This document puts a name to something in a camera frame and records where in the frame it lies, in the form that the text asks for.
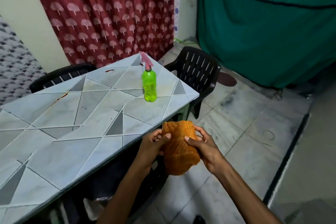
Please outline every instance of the forearm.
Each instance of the forearm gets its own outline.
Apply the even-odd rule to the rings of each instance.
[[[233,200],[246,224],[281,224],[226,160],[216,177]]]
[[[146,173],[140,172],[139,168],[132,164],[97,224],[124,224],[145,176]]]

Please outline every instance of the chair backrest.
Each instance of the chair backrest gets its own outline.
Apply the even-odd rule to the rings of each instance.
[[[221,70],[215,58],[201,49],[186,46],[176,64],[177,76],[197,92],[207,89]]]
[[[97,68],[92,64],[78,64],[63,67],[38,78],[29,86],[29,89],[32,93],[35,93],[95,69]]]

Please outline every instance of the person's left hand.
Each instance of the person's left hand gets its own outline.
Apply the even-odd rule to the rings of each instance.
[[[133,161],[132,166],[135,170],[144,172],[145,175],[151,170],[153,161],[159,154],[160,148],[169,141],[171,134],[161,136],[162,129],[156,129],[147,135],[144,135],[141,145]]]

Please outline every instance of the red curtain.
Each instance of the red curtain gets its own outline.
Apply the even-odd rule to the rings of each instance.
[[[174,0],[40,0],[71,64],[102,67],[173,43]]]

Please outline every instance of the person's right hand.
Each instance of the person's right hand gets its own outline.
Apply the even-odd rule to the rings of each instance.
[[[223,154],[218,149],[212,136],[210,136],[204,128],[194,125],[195,130],[198,131],[202,137],[197,138],[184,137],[185,141],[201,152],[201,159],[210,173],[217,176],[220,174],[223,164],[226,162]]]

